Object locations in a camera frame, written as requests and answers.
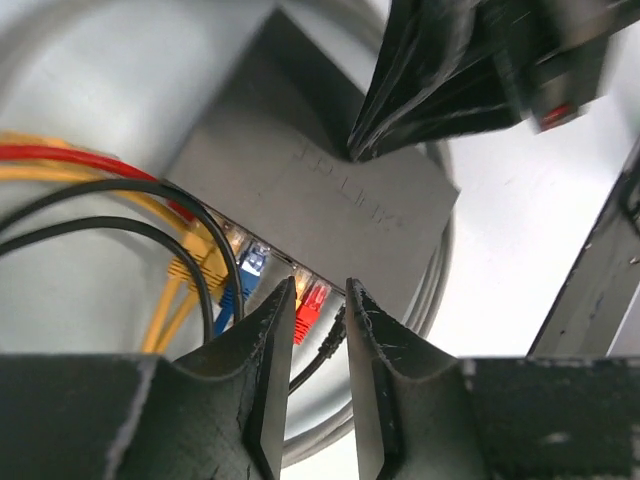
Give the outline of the black network switch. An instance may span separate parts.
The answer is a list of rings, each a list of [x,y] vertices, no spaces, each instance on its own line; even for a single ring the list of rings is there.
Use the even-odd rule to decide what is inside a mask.
[[[278,8],[169,179],[333,286],[360,280],[402,319],[458,193],[414,147],[347,160],[362,94],[335,52],[370,55],[328,18]]]

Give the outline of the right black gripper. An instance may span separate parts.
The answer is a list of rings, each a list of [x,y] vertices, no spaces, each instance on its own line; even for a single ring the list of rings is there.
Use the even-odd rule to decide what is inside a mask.
[[[611,37],[638,21],[637,1],[393,1],[349,157],[527,117],[565,124],[597,98]]]

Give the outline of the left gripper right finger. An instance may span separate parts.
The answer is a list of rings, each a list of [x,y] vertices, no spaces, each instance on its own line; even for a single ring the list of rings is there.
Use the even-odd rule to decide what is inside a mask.
[[[457,359],[384,311],[356,278],[346,281],[345,322],[359,477],[389,479],[406,452],[400,391]]]

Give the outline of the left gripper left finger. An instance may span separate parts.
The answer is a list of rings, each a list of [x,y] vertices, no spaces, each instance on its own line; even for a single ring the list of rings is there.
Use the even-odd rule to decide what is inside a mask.
[[[280,476],[296,291],[292,278],[176,365],[195,378],[181,419],[196,443],[194,479]]]

